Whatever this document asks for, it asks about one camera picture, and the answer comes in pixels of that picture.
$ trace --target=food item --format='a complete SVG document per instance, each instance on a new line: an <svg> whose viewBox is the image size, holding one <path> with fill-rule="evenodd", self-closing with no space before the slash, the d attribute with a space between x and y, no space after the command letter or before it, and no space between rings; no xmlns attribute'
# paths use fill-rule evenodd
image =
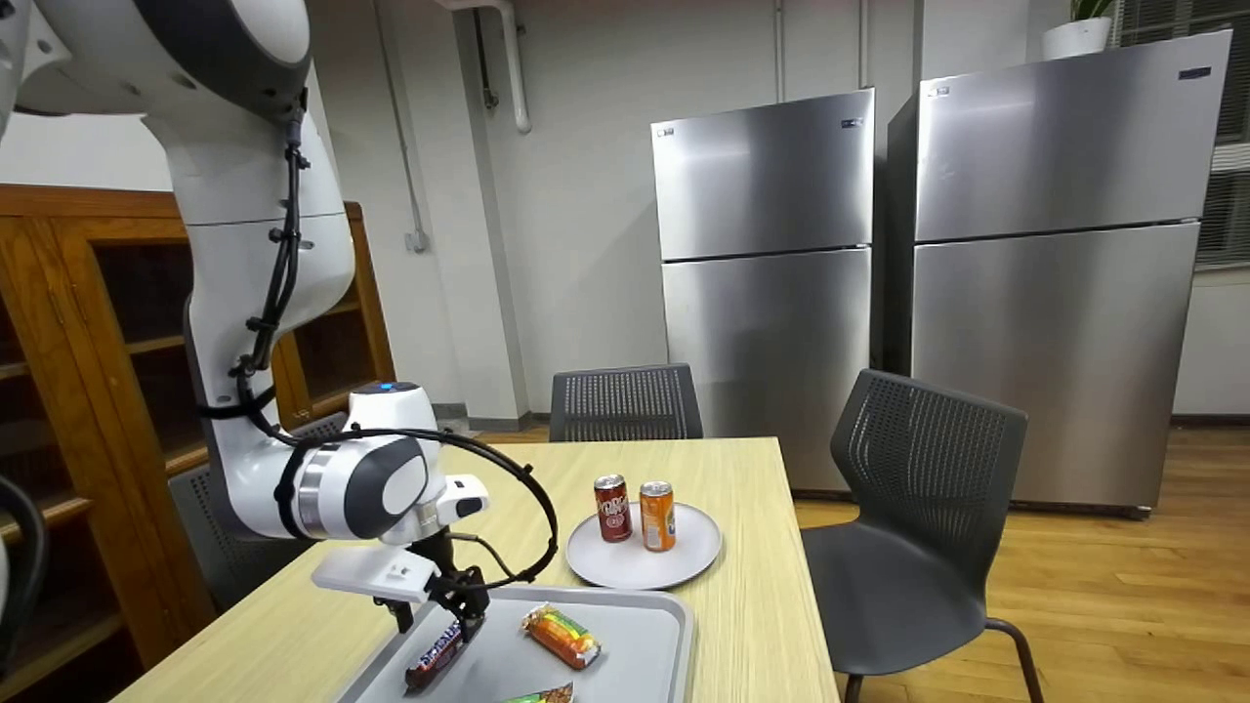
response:
<svg viewBox="0 0 1250 703"><path fill-rule="evenodd" d="M531 611L525 631L574 670L602 655L599 637L552 604Z"/></svg>
<svg viewBox="0 0 1250 703"><path fill-rule="evenodd" d="M642 547L650 549L672 549L676 526L672 526L672 486L645 479L642 486Z"/></svg>
<svg viewBox="0 0 1250 703"><path fill-rule="evenodd" d="M465 652L465 630L455 620L426 652L417 665L401 670L406 691L430 687L456 655Z"/></svg>
<svg viewBox="0 0 1250 703"><path fill-rule="evenodd" d="M634 534L628 526L628 499L625 499L625 476L608 471L594 479L599 499L599 531L606 543L625 543Z"/></svg>
<svg viewBox="0 0 1250 703"><path fill-rule="evenodd" d="M517 696L511 703L574 703L574 682Z"/></svg>

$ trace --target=wooden cabinet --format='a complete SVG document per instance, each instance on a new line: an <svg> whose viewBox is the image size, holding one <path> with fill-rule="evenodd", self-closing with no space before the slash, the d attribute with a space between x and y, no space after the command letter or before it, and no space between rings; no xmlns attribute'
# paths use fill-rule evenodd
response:
<svg viewBox="0 0 1250 703"><path fill-rule="evenodd" d="M348 220L350 292L275 355L290 424L396 374L359 208ZM0 471L52 525L40 616L0 698L100 698L214 616L167 495L167 476L208 462L189 292L171 195L0 187Z"/></svg>

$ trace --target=table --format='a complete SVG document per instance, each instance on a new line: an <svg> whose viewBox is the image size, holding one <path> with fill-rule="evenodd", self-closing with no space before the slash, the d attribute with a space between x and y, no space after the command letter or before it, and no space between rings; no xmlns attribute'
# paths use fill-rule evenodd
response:
<svg viewBox="0 0 1250 703"><path fill-rule="evenodd" d="M800 549L790 479L774 439L732 443L572 443L504 444L535 470L559 509L563 543L594 512L594 476L621 471L672 479L680 502L703 509L725 534L724 560L672 588L694 614L694 703L824 703L836 698L819 614ZM529 566L547 525L531 495L492 466L447 449L447 471L474 471L492 492L492 512L456 525L496 543L511 566ZM303 549L232 614L143 670L125 703L141 698L337 698L362 665L396 637L391 614L369 598L313 585L332 543ZM456 564L492 560L456 543ZM577 578L553 560L542 585Z"/></svg>

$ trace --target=black chair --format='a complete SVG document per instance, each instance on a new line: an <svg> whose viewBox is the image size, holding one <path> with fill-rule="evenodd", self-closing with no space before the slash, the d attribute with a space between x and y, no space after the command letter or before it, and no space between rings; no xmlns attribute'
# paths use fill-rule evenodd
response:
<svg viewBox="0 0 1250 703"><path fill-rule="evenodd" d="M552 381L552 443L703 439L693 366L563 370Z"/></svg>
<svg viewBox="0 0 1250 703"><path fill-rule="evenodd" d="M831 435L831 462L861 502L857 525L805 531L831 668L861 698L863 677L936 661L986 630L1016 640L1027 696L1038 670L1027 637L986 614L1025 418L897 374L863 370Z"/></svg>

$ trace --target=refrigerator door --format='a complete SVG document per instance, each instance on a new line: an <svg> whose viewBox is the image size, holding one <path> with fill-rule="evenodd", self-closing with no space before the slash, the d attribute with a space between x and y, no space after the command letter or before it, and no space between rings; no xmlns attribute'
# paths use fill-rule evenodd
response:
<svg viewBox="0 0 1250 703"><path fill-rule="evenodd" d="M1225 52L1212 30L921 82L913 240L1203 215Z"/></svg>
<svg viewBox="0 0 1250 703"><path fill-rule="evenodd" d="M1027 414L1016 499L1154 509L1201 228L913 249L913 379Z"/></svg>
<svg viewBox="0 0 1250 703"><path fill-rule="evenodd" d="M871 95L655 120L665 259L857 245L871 240Z"/></svg>
<svg viewBox="0 0 1250 703"><path fill-rule="evenodd" d="M793 488L836 488L841 405L867 366L867 249L668 263L668 344L711 439L780 439Z"/></svg>

